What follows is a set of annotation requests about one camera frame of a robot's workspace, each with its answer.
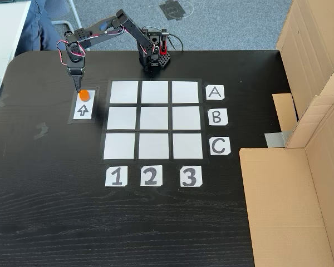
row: person's leg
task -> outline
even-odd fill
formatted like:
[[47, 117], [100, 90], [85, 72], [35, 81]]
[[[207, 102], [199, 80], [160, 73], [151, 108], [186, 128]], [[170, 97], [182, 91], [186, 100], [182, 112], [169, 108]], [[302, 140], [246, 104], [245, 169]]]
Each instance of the person's leg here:
[[[57, 33], [47, 11], [43, 7], [41, 8], [41, 17], [38, 25], [41, 33], [41, 50], [57, 50], [57, 42], [62, 40], [62, 37]], [[58, 46], [61, 50], [65, 49], [64, 43], [60, 43]]]
[[15, 56], [27, 51], [41, 49], [39, 20], [40, 8], [36, 1], [32, 1], [17, 44]]

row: black table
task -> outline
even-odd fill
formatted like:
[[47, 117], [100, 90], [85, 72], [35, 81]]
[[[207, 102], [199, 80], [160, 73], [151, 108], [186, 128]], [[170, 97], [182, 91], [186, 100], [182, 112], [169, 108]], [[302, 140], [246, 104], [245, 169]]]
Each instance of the black table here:
[[[203, 185], [180, 187], [164, 165], [161, 187], [105, 187], [101, 161], [108, 81], [187, 79], [224, 85], [232, 153], [209, 155]], [[56, 52], [15, 58], [0, 92], [0, 266], [254, 266], [238, 151], [280, 132], [272, 94], [290, 92], [278, 51], [172, 52], [159, 74], [137, 52], [88, 52], [84, 87], [99, 86], [95, 123], [68, 119], [73, 82]], [[35, 139], [40, 124], [48, 133]]]

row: chair leg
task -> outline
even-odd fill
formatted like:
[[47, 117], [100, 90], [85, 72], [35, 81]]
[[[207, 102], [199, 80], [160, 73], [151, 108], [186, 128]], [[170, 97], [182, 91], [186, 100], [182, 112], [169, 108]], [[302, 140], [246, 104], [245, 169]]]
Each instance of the chair leg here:
[[65, 24], [68, 26], [69, 30], [71, 32], [74, 32], [74, 28], [72, 26], [72, 24], [69, 21], [52, 21], [53, 25], [58, 25], [58, 24]]
[[73, 0], [68, 0], [68, 1], [69, 1], [69, 4], [71, 5], [72, 11], [73, 11], [73, 15], [76, 18], [76, 22], [77, 22], [78, 28], [83, 28], [82, 27], [82, 23], [80, 22], [80, 19], [79, 19], [78, 13], [77, 13], [77, 9], [76, 9], [76, 6], [74, 5]]

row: number 3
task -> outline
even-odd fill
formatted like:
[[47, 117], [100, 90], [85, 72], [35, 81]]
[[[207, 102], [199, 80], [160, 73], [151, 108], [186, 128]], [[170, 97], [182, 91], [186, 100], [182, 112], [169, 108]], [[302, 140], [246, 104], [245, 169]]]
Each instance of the number 3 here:
[[197, 178], [194, 177], [195, 175], [195, 170], [193, 168], [188, 168], [183, 171], [183, 173], [190, 172], [190, 176], [188, 176], [188, 179], [191, 179], [190, 184], [187, 184], [186, 182], [183, 182], [184, 186], [194, 186], [195, 183], [197, 182]]
[[184, 166], [179, 174], [181, 187], [200, 187], [203, 184], [201, 166]]

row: white desk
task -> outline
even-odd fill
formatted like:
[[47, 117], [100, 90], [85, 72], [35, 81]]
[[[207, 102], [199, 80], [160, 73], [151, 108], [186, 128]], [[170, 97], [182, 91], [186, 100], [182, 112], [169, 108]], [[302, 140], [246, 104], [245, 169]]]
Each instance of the white desk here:
[[31, 1], [0, 4], [0, 87], [13, 59]]

